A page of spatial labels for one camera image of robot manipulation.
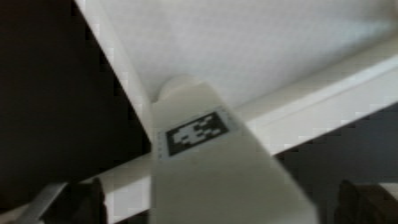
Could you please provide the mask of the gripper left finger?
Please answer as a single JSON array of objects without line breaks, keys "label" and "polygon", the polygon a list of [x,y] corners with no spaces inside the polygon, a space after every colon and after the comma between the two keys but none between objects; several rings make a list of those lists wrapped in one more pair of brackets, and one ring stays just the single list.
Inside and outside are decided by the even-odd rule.
[{"label": "gripper left finger", "polygon": [[13,224],[108,224],[99,179],[47,184]]}]

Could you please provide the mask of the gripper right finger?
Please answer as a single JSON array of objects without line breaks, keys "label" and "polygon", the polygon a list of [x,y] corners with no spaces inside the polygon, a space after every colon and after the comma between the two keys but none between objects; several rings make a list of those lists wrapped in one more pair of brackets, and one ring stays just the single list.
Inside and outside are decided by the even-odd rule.
[{"label": "gripper right finger", "polygon": [[333,224],[398,224],[398,183],[340,182]]}]

